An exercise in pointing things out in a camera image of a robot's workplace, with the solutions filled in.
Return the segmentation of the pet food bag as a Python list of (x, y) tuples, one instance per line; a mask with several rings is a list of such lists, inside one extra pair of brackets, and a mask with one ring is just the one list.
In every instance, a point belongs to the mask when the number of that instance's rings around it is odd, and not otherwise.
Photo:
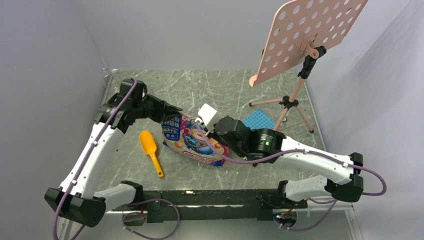
[(163, 144), (201, 163), (222, 167), (225, 160), (214, 153), (196, 127), (195, 118), (179, 115), (161, 124)]

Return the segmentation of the yellow plastic scoop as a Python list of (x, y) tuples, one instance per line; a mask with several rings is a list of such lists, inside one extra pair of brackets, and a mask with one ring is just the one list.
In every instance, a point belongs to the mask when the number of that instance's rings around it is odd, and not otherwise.
[(165, 176), (165, 173), (157, 158), (157, 145), (152, 134), (147, 130), (142, 131), (139, 134), (139, 141), (144, 153), (150, 157), (158, 177), (163, 178)]

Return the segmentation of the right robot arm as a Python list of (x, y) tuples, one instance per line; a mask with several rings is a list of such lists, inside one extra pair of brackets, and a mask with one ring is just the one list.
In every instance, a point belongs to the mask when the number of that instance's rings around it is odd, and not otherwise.
[(363, 166), (363, 155), (358, 152), (332, 154), (300, 143), (282, 132), (268, 128), (252, 130), (230, 116), (205, 126), (213, 139), (253, 165), (264, 159), (265, 163), (293, 165), (316, 174), (303, 180), (281, 181), (275, 199), (282, 208), (322, 196), (355, 203), (363, 194), (364, 179), (357, 168)]

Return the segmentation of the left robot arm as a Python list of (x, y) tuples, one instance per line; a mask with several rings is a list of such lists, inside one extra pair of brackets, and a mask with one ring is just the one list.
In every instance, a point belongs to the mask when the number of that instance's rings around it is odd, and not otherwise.
[(118, 150), (129, 126), (138, 119), (162, 124), (182, 109), (148, 93), (147, 85), (124, 79), (117, 93), (99, 108), (90, 137), (68, 176), (57, 188), (47, 189), (44, 199), (57, 216), (93, 228), (106, 212), (126, 205), (131, 210), (144, 203), (142, 185), (124, 180), (97, 191), (101, 175)]

